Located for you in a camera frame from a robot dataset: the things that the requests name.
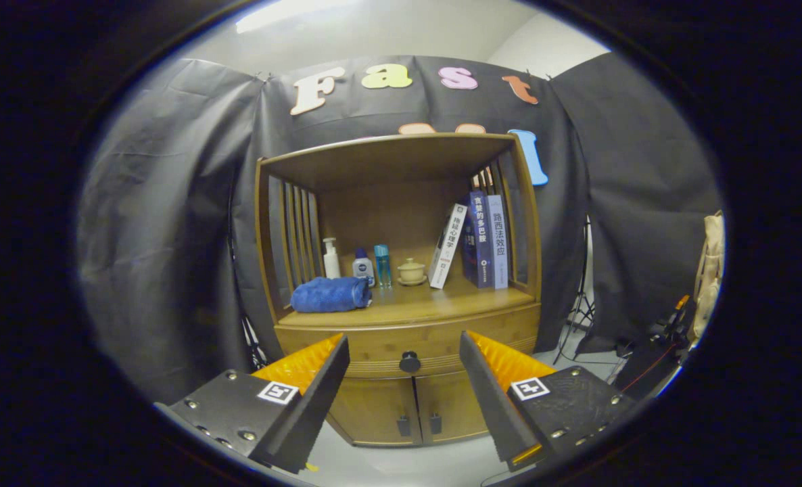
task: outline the book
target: book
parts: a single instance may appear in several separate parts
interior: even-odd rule
[[[431,266],[428,268],[428,283],[436,289],[443,289],[446,276],[450,272],[450,265],[454,252],[461,241],[461,232],[464,225],[464,215],[467,207],[463,204],[455,204],[446,216],[444,231],[440,234],[438,246],[434,248],[434,256],[431,258]]]
[[[503,212],[503,198],[497,195],[487,197],[488,222],[491,224],[491,249],[494,265],[494,289],[509,286],[509,255],[507,255],[506,214]]]
[[[470,191],[464,204],[467,206],[461,250],[464,277],[476,287],[493,287],[488,199],[482,191]]]

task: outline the cabinet knob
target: cabinet knob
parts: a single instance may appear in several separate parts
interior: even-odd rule
[[[419,367],[422,367],[422,363],[416,357],[416,352],[404,352],[404,354],[401,354],[401,361],[398,366],[404,372],[414,373],[419,370]]]

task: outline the wooden cabinet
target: wooden cabinet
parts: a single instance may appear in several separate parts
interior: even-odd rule
[[[469,283],[456,254],[443,289],[374,287],[369,308],[348,312],[290,308],[290,289],[325,274],[324,237],[336,238],[342,275],[352,274],[357,247],[373,256],[375,244],[389,247],[393,274],[405,258],[427,266],[448,209],[472,189],[503,200],[507,289]],[[361,446],[416,446],[486,431],[458,356],[461,332],[531,352],[540,320],[540,232],[516,136],[375,137],[260,160],[255,204],[263,286],[283,351],[348,336],[351,363],[328,417],[339,434]],[[407,351],[421,363],[413,373],[398,366]]]
[[[474,438],[488,432],[467,372],[416,378],[423,443]]]
[[[345,378],[329,414],[332,426],[351,443],[363,446],[422,443],[410,379]]]
[[[335,431],[360,446],[436,444],[488,432],[465,371],[345,378],[329,414]]]

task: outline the foam letter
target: foam letter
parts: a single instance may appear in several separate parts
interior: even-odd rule
[[[408,123],[398,127],[401,135],[412,135],[413,133],[437,133],[430,124],[427,123]]]
[[[539,99],[536,99],[536,97],[531,96],[530,93],[527,92],[527,90],[530,89],[530,85],[522,80],[519,80],[518,76],[503,76],[501,79],[503,81],[508,81],[509,86],[512,86],[512,92],[515,93],[515,96],[521,98],[523,101],[526,101],[531,105],[536,105],[540,102]]]
[[[485,127],[475,123],[462,123],[456,127],[456,133],[485,133]]]
[[[479,83],[471,77],[470,72],[464,68],[440,68],[438,74],[442,78],[440,80],[442,85],[451,89],[474,89],[479,86]]]
[[[370,89],[380,87],[409,87],[413,80],[407,77],[407,68],[400,64],[377,64],[367,68],[362,86]]]
[[[290,110],[290,114],[304,114],[308,110],[322,107],[323,103],[326,103],[326,99],[319,96],[320,92],[326,93],[326,95],[332,93],[332,90],[335,89],[335,78],[343,75],[344,68],[338,67],[293,83],[293,86],[299,91],[296,95],[296,106]]]
[[[530,182],[534,186],[541,186],[548,182],[548,176],[542,172],[540,165],[540,155],[536,151],[536,135],[527,130],[510,130],[509,133],[514,133],[521,141],[521,151],[524,152],[524,158],[527,160],[527,171],[530,172]]]

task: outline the saucer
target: saucer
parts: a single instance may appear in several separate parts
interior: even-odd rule
[[[408,283],[407,281],[402,281],[401,278],[399,277],[398,284],[401,284],[402,286],[419,286],[419,284],[424,283],[426,280],[428,280],[428,275],[423,275],[422,279],[418,281],[413,281],[412,283]]]

